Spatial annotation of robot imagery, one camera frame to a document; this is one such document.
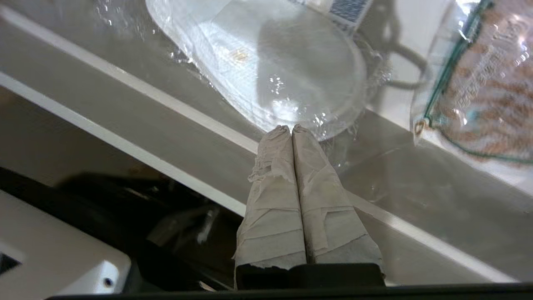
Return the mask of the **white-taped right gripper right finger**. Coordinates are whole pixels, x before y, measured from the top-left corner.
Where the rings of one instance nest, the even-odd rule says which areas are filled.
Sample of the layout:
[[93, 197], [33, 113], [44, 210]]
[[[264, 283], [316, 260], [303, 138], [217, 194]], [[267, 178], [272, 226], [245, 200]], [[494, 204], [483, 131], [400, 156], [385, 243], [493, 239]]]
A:
[[293, 149], [308, 263], [375, 264], [384, 273], [377, 243], [309, 129], [293, 128]]

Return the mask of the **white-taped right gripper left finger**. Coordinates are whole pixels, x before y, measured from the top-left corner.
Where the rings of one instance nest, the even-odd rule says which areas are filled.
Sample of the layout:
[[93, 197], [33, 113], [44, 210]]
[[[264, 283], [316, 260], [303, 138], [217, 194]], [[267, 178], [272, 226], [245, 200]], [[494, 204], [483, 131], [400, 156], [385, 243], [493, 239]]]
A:
[[236, 267], [292, 267], [306, 263], [291, 131], [278, 125], [259, 142], [248, 180], [251, 190], [237, 231]]

